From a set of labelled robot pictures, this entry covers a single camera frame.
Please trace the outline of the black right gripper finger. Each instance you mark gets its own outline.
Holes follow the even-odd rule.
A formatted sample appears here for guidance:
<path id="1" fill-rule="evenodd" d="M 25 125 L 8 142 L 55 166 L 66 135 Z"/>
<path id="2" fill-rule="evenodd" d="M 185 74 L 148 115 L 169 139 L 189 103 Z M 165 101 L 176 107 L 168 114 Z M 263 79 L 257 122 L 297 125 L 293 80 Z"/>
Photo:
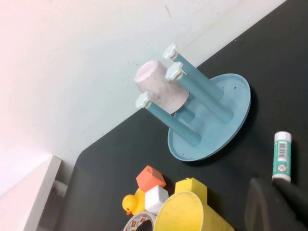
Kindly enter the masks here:
<path id="1" fill-rule="evenodd" d="M 308 194 L 283 180 L 250 180 L 244 211 L 248 231 L 306 231 Z"/>

